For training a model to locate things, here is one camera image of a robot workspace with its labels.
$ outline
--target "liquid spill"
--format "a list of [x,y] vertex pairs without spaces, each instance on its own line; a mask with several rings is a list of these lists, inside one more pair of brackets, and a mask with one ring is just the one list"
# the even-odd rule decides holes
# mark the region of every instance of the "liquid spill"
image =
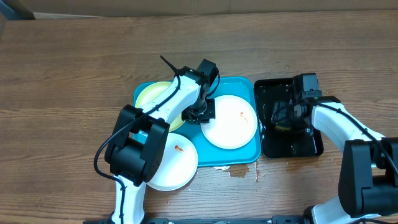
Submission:
[[244,178],[250,170],[247,164],[239,164],[239,165],[229,166],[227,169],[223,171],[228,172],[230,177]]
[[260,171],[259,171],[259,161],[256,161],[254,163],[254,168],[256,169],[256,183],[259,182],[259,176],[261,175]]
[[229,166],[221,166],[221,167],[213,167],[216,170],[226,170],[229,168]]

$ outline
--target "wooden table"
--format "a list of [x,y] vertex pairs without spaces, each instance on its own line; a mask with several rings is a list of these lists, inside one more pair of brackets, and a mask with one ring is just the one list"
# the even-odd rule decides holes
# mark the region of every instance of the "wooden table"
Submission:
[[[223,77],[316,72],[365,125],[398,136],[398,11],[300,12],[7,22],[0,43],[0,220],[81,223],[114,209],[93,158],[142,82],[215,62]],[[301,214],[337,195],[341,153],[200,168],[173,192],[148,189],[149,217]],[[100,169],[109,170],[101,156]],[[398,221],[398,216],[388,218]]]

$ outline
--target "orange food crumb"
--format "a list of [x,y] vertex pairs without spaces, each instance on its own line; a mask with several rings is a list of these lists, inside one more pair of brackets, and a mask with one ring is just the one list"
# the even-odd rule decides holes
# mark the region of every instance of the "orange food crumb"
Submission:
[[175,146],[174,149],[177,150],[177,152],[179,152],[179,153],[182,153],[184,151],[179,146]]

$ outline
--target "black wire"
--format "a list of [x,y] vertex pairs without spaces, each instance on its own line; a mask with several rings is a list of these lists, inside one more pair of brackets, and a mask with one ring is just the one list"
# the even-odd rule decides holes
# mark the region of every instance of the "black wire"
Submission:
[[[154,106],[154,107],[153,107],[151,110],[149,110],[148,112],[145,112],[144,115],[151,114],[151,113],[153,113],[154,111],[158,110],[161,106],[163,106],[166,102],[168,102],[168,101],[179,91],[180,86],[181,86],[181,79],[180,79],[180,76],[178,75],[178,72],[175,73],[175,76],[177,77],[177,80],[178,80],[176,89],[175,89],[175,90],[172,92],[172,94],[170,94],[170,96],[168,96],[165,100],[163,100],[162,102],[160,102],[158,105]],[[140,117],[138,117],[138,118],[132,120],[130,123],[126,124],[126,125],[125,125],[123,128],[121,128],[119,131],[116,131],[114,134],[112,134],[111,137],[109,137],[104,143],[102,143],[102,145],[99,147],[99,149],[97,150],[97,153],[95,154],[95,157],[94,157],[94,170],[97,172],[97,174],[99,174],[99,175],[102,176],[102,177],[105,177],[105,178],[114,180],[114,181],[116,181],[117,183],[119,183],[120,186],[121,186],[120,190],[122,191],[122,199],[121,199],[121,202],[120,202],[120,215],[119,215],[120,223],[121,223],[121,224],[123,224],[123,221],[124,221],[124,220],[123,220],[123,215],[124,215],[124,214],[123,214],[123,205],[124,205],[124,196],[125,196],[125,194],[126,194],[126,187],[124,186],[123,181],[120,180],[119,178],[115,178],[115,177],[113,177],[113,176],[111,176],[111,175],[105,174],[105,173],[101,172],[101,171],[98,169],[98,158],[100,157],[100,154],[101,154],[102,150],[105,148],[106,145],[109,144],[109,142],[110,142],[112,139],[114,139],[119,133],[121,133],[121,132],[124,131],[125,129],[127,129],[127,128],[130,129],[131,126],[132,126],[133,124],[135,124],[137,121],[139,121],[139,120],[142,119],[143,117],[144,117],[144,116],[140,116]]]
[[371,222],[371,223],[378,223],[378,224],[398,224],[398,223],[389,223],[389,222],[384,222],[380,220],[375,220],[373,218],[360,218],[359,220],[355,220],[353,222],[350,222],[349,224],[359,224],[359,223],[366,223],[366,222]]
[[280,108],[278,108],[278,109],[276,109],[276,111],[274,112],[274,114],[272,115],[272,119],[274,119],[274,118],[276,118],[276,115],[278,114],[278,113],[280,113],[282,110],[284,110],[284,109],[286,109],[287,110],[287,112],[286,112],[286,116],[284,117],[284,118],[282,118],[282,119],[278,119],[278,120],[276,120],[276,121],[274,121],[274,122],[281,122],[281,121],[285,121],[285,120],[287,120],[287,117],[288,117],[288,106],[281,106]]
[[[304,103],[299,103],[300,105],[308,105],[308,106],[322,106],[324,108],[328,108],[329,110],[335,111],[339,114],[342,114],[343,116],[345,116],[346,118],[348,118],[359,130],[362,131],[362,133],[364,135],[366,135],[370,140],[372,140],[372,142],[383,152],[383,154],[385,155],[388,164],[391,166],[392,170],[394,171],[395,175],[398,177],[398,169],[396,167],[396,165],[394,164],[393,160],[391,159],[391,156],[388,154],[387,150],[381,145],[381,143],[375,138],[373,137],[373,135],[371,135],[368,130],[364,127],[362,127],[352,116],[350,116],[349,114],[346,114],[344,112],[342,112],[340,109],[336,109],[332,106],[328,106],[322,103],[310,103],[310,102],[304,102]],[[275,111],[275,113],[272,115],[272,118],[276,115],[276,113],[280,113],[280,111],[282,111],[282,109],[284,108],[279,108],[278,110]]]
[[209,92],[209,93],[207,94],[206,97],[209,97],[209,96],[211,96],[212,94],[214,94],[214,92],[217,90],[218,84],[220,84],[220,73],[218,74],[217,86],[214,88],[214,90],[212,90],[211,92]]
[[113,215],[114,211],[109,215],[108,220],[112,220],[112,215]]

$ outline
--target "food residue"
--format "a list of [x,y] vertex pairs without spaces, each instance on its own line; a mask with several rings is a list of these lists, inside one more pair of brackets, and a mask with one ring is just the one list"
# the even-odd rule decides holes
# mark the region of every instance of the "food residue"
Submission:
[[255,180],[255,182],[258,183],[259,182],[259,176],[261,175],[261,173],[259,171],[259,161],[256,161],[254,163],[254,168],[256,170],[256,180]]
[[246,119],[245,116],[243,116],[243,112],[241,112],[241,117],[248,123],[249,121]]
[[182,153],[184,151],[179,146],[175,146],[174,149],[177,150],[177,152],[179,152],[179,153]]

